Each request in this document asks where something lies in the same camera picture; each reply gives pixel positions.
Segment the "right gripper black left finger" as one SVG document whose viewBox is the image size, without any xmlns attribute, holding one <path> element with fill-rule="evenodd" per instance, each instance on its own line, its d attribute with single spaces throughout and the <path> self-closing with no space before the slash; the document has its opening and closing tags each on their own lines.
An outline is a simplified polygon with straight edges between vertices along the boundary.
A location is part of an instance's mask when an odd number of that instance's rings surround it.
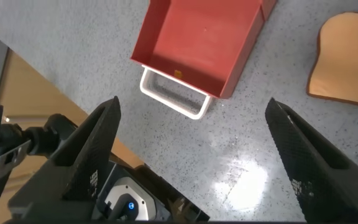
<svg viewBox="0 0 358 224">
<path fill-rule="evenodd" d="M 101 103 L 10 199 L 12 221 L 90 220 L 120 119 L 118 97 Z"/>
</svg>

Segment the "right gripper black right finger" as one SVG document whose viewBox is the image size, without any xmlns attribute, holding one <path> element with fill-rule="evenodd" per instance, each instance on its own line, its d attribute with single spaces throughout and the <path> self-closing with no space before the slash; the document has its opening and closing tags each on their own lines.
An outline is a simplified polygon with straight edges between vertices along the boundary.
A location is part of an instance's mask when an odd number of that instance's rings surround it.
<svg viewBox="0 0 358 224">
<path fill-rule="evenodd" d="M 305 220 L 358 223 L 358 165 L 274 98 L 265 119 Z"/>
</svg>

